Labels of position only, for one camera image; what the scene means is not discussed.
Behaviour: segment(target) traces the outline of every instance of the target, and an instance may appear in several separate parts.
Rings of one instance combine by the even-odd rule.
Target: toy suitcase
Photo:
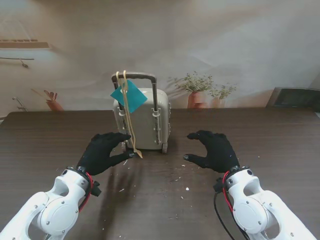
[[[123,73],[119,73],[119,78],[123,79]],[[147,100],[130,114],[131,124],[136,138],[136,149],[161,150],[162,153],[167,152],[168,137],[170,135],[169,118],[171,107],[167,94],[157,89],[157,78],[148,73],[143,72],[127,72],[127,79],[148,79],[152,83],[152,88],[139,88],[139,90],[147,97]],[[114,88],[118,88],[116,74],[112,75]],[[113,103],[113,112],[116,124],[120,133],[129,134],[126,125],[126,112],[117,100]],[[122,149],[125,151],[133,148],[131,141],[122,143]]]

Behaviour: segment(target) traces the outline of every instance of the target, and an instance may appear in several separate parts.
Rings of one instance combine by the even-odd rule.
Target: string
[[[134,129],[133,129],[133,126],[132,126],[132,123],[131,123],[131,118],[130,118],[129,103],[128,103],[128,98],[127,98],[128,80],[127,80],[127,77],[126,77],[126,70],[123,71],[124,84],[123,84],[122,80],[119,78],[119,72],[118,71],[116,72],[115,76],[116,76],[116,79],[118,81],[118,84],[121,86],[121,89],[122,89],[126,126],[128,128],[129,134],[131,135],[130,141],[131,141],[132,146],[133,146],[133,151],[135,153],[137,153],[140,158],[143,158],[141,151],[136,149],[136,135],[135,135],[135,132],[134,132]]]

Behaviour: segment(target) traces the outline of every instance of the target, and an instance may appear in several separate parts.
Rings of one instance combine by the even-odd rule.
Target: teal paper
[[[132,114],[138,107],[144,104],[147,101],[147,97],[130,81],[128,83],[128,91],[126,97],[129,104],[129,112]],[[125,105],[124,96],[121,92],[122,87],[118,87],[112,94],[115,100],[117,100],[122,106]]]

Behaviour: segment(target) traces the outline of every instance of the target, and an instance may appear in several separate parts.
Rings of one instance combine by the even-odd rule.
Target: backdrop
[[[1,0],[0,40],[26,34],[50,49],[0,50],[34,59],[28,68],[0,59],[0,116],[17,111],[13,97],[30,111],[111,109],[111,75],[123,70],[156,75],[173,108],[264,107],[274,87],[320,86],[319,9],[319,0]]]

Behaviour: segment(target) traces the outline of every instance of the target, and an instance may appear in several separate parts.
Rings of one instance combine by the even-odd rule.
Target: red cable
[[[86,175],[88,176],[88,178],[89,178],[89,180],[90,180],[90,189],[92,190],[93,185],[94,185],[93,180],[92,180],[92,177],[91,177],[91,175],[90,175],[89,173],[87,173],[87,172],[86,172]],[[87,195],[86,198],[84,199],[83,205],[82,205],[82,207],[79,209],[79,213],[82,211],[82,209],[84,208],[84,206],[87,204],[87,202],[88,202],[88,200],[89,200],[89,198],[90,198],[90,195],[91,195],[91,191],[88,193],[88,195]]]
[[[229,174],[229,172],[230,172],[230,171],[227,171],[227,172],[224,174],[224,176],[223,176],[223,178],[222,178],[222,185],[225,184],[225,179],[226,179],[227,175]],[[232,212],[232,211],[233,211],[233,208],[232,208],[232,206],[231,206],[231,203],[228,201],[227,191],[226,191],[226,188],[225,188],[224,186],[223,186],[223,188],[222,188],[222,191],[223,191],[224,199],[225,199],[226,203],[228,204],[228,207],[229,207],[230,211]]]

